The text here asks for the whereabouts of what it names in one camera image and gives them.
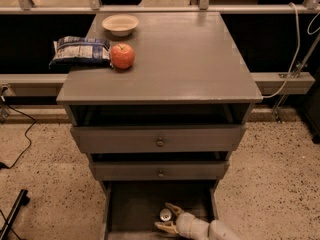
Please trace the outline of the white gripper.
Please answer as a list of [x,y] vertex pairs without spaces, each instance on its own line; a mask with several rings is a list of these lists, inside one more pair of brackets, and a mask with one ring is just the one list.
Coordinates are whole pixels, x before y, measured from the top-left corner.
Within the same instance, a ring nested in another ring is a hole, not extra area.
[[178,234],[192,240],[210,240],[210,224],[197,218],[195,215],[184,212],[182,208],[166,202],[165,206],[177,217],[176,225],[173,221],[155,222],[154,225],[169,234]]

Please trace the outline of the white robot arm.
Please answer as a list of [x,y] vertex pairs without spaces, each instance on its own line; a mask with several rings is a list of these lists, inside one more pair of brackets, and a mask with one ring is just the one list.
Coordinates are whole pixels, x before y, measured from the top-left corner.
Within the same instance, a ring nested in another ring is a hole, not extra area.
[[165,213],[154,225],[164,232],[191,240],[241,240],[241,238],[220,220],[203,221],[195,215],[184,211],[179,206],[165,203]]

